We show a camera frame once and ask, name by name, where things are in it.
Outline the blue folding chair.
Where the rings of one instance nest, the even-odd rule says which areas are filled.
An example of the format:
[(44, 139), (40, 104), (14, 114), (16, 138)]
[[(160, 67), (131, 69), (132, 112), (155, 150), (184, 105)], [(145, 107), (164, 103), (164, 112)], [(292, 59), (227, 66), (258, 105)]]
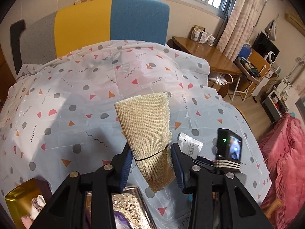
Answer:
[(252, 54), (252, 47), (249, 43), (245, 42), (237, 56), (243, 57), (246, 60), (248, 60), (251, 54)]

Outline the beige cloth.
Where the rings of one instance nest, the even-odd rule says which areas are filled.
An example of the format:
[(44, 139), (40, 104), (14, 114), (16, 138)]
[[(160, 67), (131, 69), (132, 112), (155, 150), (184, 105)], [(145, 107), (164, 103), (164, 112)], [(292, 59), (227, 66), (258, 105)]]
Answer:
[(116, 102), (114, 107), (139, 171), (152, 192), (162, 190), (175, 178), (169, 95), (135, 96)]

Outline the wet wipes pack with mask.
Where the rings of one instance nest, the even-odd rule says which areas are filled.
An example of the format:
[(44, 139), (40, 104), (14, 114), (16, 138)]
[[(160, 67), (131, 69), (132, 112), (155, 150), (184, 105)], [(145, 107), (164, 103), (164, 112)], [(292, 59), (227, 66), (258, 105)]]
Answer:
[(188, 155), (192, 159), (196, 159), (200, 153), (203, 143), (193, 139), (185, 133), (180, 133), (178, 137), (178, 145), (182, 153)]

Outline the patterned plastic tablecloth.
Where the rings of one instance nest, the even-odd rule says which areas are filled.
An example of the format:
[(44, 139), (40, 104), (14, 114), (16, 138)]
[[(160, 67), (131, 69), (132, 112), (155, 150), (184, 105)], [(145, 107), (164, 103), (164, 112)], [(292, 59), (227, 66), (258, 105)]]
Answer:
[(124, 147), (114, 104), (166, 92), (170, 131), (203, 143), (213, 159), (219, 128), (242, 138), (245, 187), (261, 203), (271, 186), (258, 143), (242, 114), (207, 86), (207, 61), (146, 42), (108, 41), (45, 65), (27, 64), (1, 110), (1, 204), (34, 177), (55, 190), (69, 172), (92, 172)]

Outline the black rolled mat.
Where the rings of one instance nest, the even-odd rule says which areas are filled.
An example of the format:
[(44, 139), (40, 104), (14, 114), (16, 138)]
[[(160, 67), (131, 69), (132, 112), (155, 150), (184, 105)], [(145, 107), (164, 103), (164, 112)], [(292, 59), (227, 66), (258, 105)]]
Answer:
[(12, 58), (14, 60), (14, 68), (16, 74), (18, 74), (22, 67), (20, 37), (21, 34), (26, 30), (25, 21), (22, 19), (11, 24), (9, 30), (10, 30), (10, 44), (11, 44)]

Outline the wooden side table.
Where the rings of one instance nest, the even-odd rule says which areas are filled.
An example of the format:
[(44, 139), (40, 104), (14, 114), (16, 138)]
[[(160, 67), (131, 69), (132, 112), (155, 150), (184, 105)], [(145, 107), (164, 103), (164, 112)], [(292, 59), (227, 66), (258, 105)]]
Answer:
[(173, 44), (180, 48), (181, 51), (203, 58), (208, 61), (210, 70), (238, 76), (241, 71), (235, 64), (222, 54), (216, 47), (207, 44), (200, 44), (194, 40), (184, 37), (172, 37)]

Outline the black monitor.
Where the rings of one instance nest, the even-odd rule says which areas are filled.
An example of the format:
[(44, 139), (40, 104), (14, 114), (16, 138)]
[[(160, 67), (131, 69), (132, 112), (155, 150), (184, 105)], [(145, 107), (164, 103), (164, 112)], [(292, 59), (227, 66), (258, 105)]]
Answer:
[(257, 35), (252, 44), (252, 49), (254, 49), (261, 57), (265, 57), (269, 52), (273, 52), (275, 57), (277, 57), (280, 52), (280, 50), (263, 32), (260, 32)]

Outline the pink towel blue band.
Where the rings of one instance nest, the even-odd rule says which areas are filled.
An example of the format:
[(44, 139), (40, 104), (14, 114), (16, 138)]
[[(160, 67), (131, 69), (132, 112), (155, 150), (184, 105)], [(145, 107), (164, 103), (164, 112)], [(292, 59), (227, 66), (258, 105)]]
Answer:
[(31, 227), (34, 220), (35, 220), (35, 217), (31, 217), (31, 216), (23, 216), (21, 218), (21, 221), (26, 229), (29, 229)]

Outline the white small fan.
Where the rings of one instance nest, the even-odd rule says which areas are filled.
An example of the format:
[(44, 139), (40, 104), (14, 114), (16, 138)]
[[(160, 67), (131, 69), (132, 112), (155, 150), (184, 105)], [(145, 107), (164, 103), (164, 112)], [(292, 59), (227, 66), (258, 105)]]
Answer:
[(273, 51), (270, 51), (267, 56), (266, 56), (266, 61), (268, 61), (268, 63), (270, 65), (272, 65), (276, 60), (276, 55)]

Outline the right beige curtain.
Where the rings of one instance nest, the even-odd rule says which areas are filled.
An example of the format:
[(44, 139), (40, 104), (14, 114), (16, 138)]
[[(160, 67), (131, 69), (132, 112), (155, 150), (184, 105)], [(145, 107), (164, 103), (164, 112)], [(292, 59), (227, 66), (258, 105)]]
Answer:
[(253, 31), (262, 0), (233, 0), (225, 24), (220, 30), (221, 36), (217, 49), (234, 61), (243, 44)]

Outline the grey yellow blue sofa back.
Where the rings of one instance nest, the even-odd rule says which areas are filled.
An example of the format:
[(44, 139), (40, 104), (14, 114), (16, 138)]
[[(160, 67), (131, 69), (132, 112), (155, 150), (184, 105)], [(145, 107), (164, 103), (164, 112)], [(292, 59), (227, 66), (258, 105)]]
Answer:
[(45, 64), (109, 40), (166, 43), (170, 7), (155, 0), (94, 0), (39, 19), (20, 37), (22, 64)]

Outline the ornate golden tissue box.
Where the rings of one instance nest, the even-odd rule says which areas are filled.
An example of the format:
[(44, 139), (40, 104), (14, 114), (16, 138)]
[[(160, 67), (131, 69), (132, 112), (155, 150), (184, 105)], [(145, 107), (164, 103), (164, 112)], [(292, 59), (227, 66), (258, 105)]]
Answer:
[(112, 194), (113, 211), (128, 228), (157, 228), (139, 187), (126, 186), (122, 193)]

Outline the packets on side table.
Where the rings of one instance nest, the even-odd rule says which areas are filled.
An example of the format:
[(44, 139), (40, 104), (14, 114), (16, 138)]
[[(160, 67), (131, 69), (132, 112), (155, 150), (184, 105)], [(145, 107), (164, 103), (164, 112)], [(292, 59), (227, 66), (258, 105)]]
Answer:
[(191, 31), (191, 40), (198, 42), (199, 44), (214, 45), (215, 37), (206, 31), (206, 28), (195, 25)]

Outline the wooden chair with tray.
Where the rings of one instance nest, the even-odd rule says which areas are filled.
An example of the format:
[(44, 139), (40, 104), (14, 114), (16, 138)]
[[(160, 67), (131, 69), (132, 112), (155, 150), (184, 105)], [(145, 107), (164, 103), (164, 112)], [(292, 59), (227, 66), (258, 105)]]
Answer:
[(229, 94), (231, 101), (237, 95), (241, 97), (242, 101), (245, 101), (250, 96), (255, 97), (254, 91), (263, 85), (263, 79), (270, 71), (270, 64), (253, 49), (247, 59), (238, 56), (234, 60), (234, 64), (239, 68), (241, 74), (237, 78), (233, 93)]

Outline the pink blanket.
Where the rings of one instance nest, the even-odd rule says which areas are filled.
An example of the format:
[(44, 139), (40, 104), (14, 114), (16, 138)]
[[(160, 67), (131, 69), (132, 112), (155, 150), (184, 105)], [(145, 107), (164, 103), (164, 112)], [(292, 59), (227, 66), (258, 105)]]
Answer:
[(271, 187), (261, 207), (281, 202), (270, 215), (274, 228), (287, 228), (304, 205), (304, 129), (300, 120), (283, 116), (259, 142)]

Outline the gold metal tray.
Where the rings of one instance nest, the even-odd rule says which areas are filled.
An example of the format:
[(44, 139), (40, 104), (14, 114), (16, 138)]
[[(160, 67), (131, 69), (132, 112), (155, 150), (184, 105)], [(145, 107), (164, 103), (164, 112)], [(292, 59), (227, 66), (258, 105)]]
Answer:
[(45, 180), (32, 178), (5, 195), (5, 201), (16, 228), (25, 228), (22, 217), (30, 216), (31, 200), (42, 195), (47, 202), (52, 196), (49, 184)]

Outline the pink brown scrunchie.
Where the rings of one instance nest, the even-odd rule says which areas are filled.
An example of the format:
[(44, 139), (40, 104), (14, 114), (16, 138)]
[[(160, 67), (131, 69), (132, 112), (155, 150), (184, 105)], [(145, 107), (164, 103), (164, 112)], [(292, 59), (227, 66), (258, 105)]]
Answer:
[(44, 200), (43, 195), (39, 194), (36, 198), (32, 198), (31, 200), (31, 210), (36, 210), (37, 212), (41, 212), (41, 210), (45, 207), (46, 202)]

